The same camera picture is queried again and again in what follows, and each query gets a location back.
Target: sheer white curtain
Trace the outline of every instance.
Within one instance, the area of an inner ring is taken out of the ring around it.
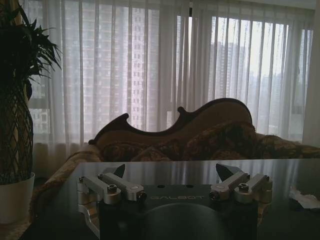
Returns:
[[[320,0],[316,2],[314,41],[305,106],[303,143],[320,147]]]
[[[258,133],[301,141],[314,11],[194,0],[189,103],[244,102]]]
[[[243,101],[259,133],[302,139],[313,10],[193,0],[191,24],[189,0],[23,2],[62,51],[62,70],[32,84],[37,176],[123,113],[160,131],[177,107],[222,97]]]
[[[28,0],[62,70],[33,83],[34,167],[49,176],[114,118],[166,129],[186,105],[187,0]]]

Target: dark glass table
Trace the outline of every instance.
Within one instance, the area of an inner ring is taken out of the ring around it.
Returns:
[[[258,240],[320,239],[320,212],[296,209],[289,200],[290,187],[320,200],[320,159],[257,159],[223,161],[125,162],[123,178],[142,185],[214,184],[219,182],[216,163],[237,166],[252,176],[273,179],[272,205],[258,227]],[[81,163],[21,240],[96,240],[78,212],[77,179],[96,176],[121,162]]]

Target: ceiling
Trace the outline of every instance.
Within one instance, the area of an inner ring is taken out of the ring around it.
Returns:
[[[282,5],[304,9],[316,9],[317,0],[245,0],[248,2]]]

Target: sofa armrest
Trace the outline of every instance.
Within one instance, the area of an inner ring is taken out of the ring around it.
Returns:
[[[258,159],[314,159],[320,158],[320,148],[265,135],[258,140],[254,156]]]
[[[79,163],[90,162],[103,162],[99,149],[94,145],[86,145],[81,151],[72,154],[45,184],[33,191],[29,207],[30,221],[34,221],[45,206],[56,196]]]

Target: silver metal bracket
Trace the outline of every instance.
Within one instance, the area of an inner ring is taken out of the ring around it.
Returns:
[[[243,171],[238,171],[221,183],[211,185],[210,197],[212,200],[224,201],[229,199],[230,193],[240,184],[246,183],[250,175]]]
[[[105,183],[116,185],[129,201],[137,202],[143,196],[144,187],[142,185],[126,181],[111,172],[99,174],[98,178]]]
[[[78,212],[84,214],[86,225],[100,239],[100,225],[97,204],[103,201],[114,205],[121,201],[121,190],[114,184],[107,184],[96,177],[83,176],[77,182]]]
[[[242,204],[249,204],[254,200],[268,204],[272,201],[273,182],[269,176],[257,174],[247,183],[240,183],[234,189],[234,198]]]

